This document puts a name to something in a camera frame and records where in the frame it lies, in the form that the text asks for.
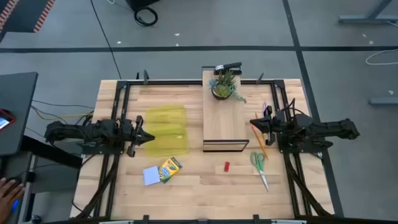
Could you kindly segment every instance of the scissors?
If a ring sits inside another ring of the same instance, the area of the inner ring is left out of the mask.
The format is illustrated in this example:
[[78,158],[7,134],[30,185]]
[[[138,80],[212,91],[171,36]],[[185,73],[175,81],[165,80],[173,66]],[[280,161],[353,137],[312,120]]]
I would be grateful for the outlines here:
[[256,153],[256,152],[250,153],[251,164],[255,168],[257,168],[257,171],[260,173],[262,183],[264,184],[264,186],[266,186],[267,191],[269,191],[266,175],[264,174],[264,171],[263,171],[263,163],[264,163],[265,159],[266,159],[266,157],[263,153]]

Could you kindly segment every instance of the red eraser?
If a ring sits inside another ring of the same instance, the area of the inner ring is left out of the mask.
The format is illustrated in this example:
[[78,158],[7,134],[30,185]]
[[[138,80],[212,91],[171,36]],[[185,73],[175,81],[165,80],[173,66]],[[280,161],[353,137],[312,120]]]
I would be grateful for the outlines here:
[[225,162],[224,172],[228,172],[228,171],[229,171],[229,162]]

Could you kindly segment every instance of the scissor blade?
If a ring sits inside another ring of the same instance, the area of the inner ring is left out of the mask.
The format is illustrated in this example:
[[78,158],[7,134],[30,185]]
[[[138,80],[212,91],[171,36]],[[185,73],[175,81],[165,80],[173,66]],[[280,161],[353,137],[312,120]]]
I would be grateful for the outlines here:
[[262,183],[264,184],[264,186],[266,186],[266,189],[269,192],[266,175],[264,174],[264,172],[262,170],[260,170],[260,176],[261,176]]

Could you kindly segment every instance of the potted plant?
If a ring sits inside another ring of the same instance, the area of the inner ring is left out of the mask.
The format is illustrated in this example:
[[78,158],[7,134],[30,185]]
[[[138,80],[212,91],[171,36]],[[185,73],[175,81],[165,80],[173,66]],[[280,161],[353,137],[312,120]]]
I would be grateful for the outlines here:
[[226,100],[233,95],[237,100],[246,103],[246,99],[236,92],[235,82],[233,71],[227,70],[224,75],[220,72],[218,78],[209,80],[211,93],[217,100]]

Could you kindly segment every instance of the green scissor handle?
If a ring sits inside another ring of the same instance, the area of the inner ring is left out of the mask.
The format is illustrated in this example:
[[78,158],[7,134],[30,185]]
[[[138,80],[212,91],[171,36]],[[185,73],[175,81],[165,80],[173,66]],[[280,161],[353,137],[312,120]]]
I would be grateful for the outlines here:
[[263,153],[256,153],[252,152],[250,153],[250,161],[253,166],[257,168],[258,171],[263,171],[263,163],[265,161],[266,157]]

